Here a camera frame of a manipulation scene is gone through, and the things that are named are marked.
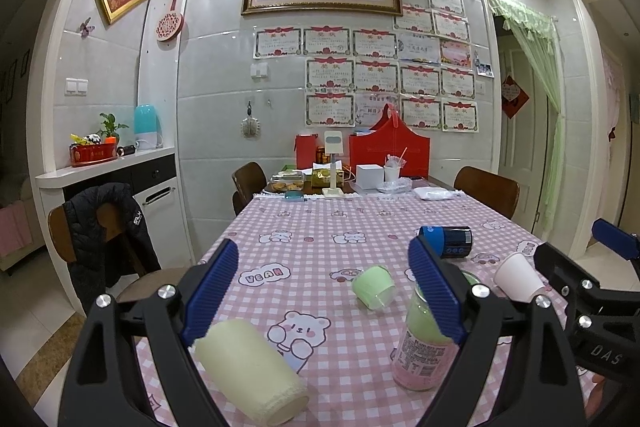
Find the hanging scrubber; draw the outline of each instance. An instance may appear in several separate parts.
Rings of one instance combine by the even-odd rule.
[[[242,135],[245,138],[253,138],[260,135],[260,122],[251,116],[251,102],[246,106],[246,118],[240,124]]]

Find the potted plant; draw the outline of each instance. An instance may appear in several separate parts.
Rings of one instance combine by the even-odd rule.
[[[104,114],[102,112],[100,113],[100,116],[104,118],[104,121],[102,122],[103,128],[98,131],[98,134],[100,135],[100,137],[106,138],[104,141],[105,143],[113,141],[109,140],[109,138],[115,138],[115,142],[117,144],[120,141],[120,135],[116,131],[118,129],[128,129],[129,126],[123,123],[116,123],[116,117],[111,113]]]

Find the bottle label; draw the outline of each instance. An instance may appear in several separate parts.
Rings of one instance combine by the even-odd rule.
[[[394,380],[412,391],[436,387],[447,376],[456,358],[456,344],[428,344],[406,328],[391,365]]]

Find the green curtain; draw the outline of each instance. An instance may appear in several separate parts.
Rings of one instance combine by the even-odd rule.
[[[536,78],[542,83],[549,103],[558,114],[549,172],[542,189],[542,201],[545,204],[543,218],[547,230],[553,224],[556,215],[564,165],[565,117],[560,103],[560,78],[555,57],[558,34],[551,17],[532,10],[521,2],[488,0],[488,3],[494,14],[504,17],[504,28],[513,32],[529,59]]]

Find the blue humidifier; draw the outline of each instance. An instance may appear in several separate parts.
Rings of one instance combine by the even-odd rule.
[[[136,133],[136,148],[139,151],[156,149],[158,139],[158,116],[153,105],[139,105],[134,113],[133,128]]]

